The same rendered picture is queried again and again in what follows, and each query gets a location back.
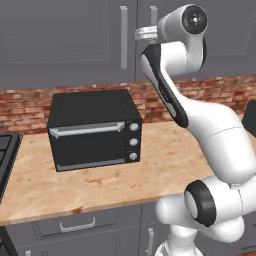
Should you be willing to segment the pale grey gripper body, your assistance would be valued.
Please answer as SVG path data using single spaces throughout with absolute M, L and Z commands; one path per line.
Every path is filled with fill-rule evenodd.
M 148 40 L 154 42 L 158 40 L 158 33 L 156 26 L 141 27 L 135 30 L 134 37 L 136 41 Z

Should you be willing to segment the wide grey base cabinet door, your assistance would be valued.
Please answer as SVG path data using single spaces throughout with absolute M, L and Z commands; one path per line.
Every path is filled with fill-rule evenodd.
M 19 256 L 138 256 L 139 227 L 17 247 Z

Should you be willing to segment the black toaster oven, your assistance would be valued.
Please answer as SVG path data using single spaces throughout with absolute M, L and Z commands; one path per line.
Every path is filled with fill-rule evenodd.
M 125 122 L 120 132 L 104 132 L 55 138 L 50 128 Z M 138 123 L 137 131 L 130 124 Z M 58 172 L 134 163 L 140 160 L 142 118 L 126 89 L 56 93 L 48 117 L 48 137 Z M 130 139 L 138 139 L 136 146 Z M 129 155 L 135 152 L 136 160 Z

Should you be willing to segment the black countertop appliance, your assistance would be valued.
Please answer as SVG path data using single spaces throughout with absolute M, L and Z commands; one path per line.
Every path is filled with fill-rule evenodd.
M 251 99 L 242 119 L 244 128 L 256 138 L 256 100 Z

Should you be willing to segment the black hob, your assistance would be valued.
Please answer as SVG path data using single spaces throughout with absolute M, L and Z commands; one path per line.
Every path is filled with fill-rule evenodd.
M 16 159 L 22 137 L 18 132 L 0 133 L 0 203 Z

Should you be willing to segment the grey drawer front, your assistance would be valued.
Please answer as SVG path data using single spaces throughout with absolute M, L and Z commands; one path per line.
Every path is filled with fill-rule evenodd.
M 91 223 L 96 217 L 94 228 L 61 233 L 59 224 L 64 227 Z M 52 242 L 62 238 L 75 238 L 79 235 L 97 234 L 103 231 L 118 230 L 140 225 L 141 206 L 125 206 L 107 210 L 75 214 L 58 218 L 8 225 L 7 232 L 15 247 L 36 245 L 41 242 Z

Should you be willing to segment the wide grey wall cabinet door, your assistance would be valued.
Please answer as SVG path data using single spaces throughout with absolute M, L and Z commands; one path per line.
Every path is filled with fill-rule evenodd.
M 121 69 L 120 6 L 128 7 Z M 0 89 L 135 80 L 137 0 L 0 0 Z

